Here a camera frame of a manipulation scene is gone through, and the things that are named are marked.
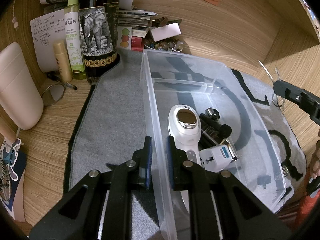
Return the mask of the person's right hand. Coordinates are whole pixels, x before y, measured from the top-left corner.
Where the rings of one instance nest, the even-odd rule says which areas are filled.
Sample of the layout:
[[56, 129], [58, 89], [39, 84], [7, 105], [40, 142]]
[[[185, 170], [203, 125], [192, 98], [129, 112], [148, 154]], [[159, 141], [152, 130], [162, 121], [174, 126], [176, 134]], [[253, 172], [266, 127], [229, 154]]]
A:
[[319, 160], [320, 160], [320, 140], [316, 142], [316, 148], [315, 151], [311, 157], [309, 169], [310, 169], [310, 176], [313, 179], [316, 179], [319, 177]]

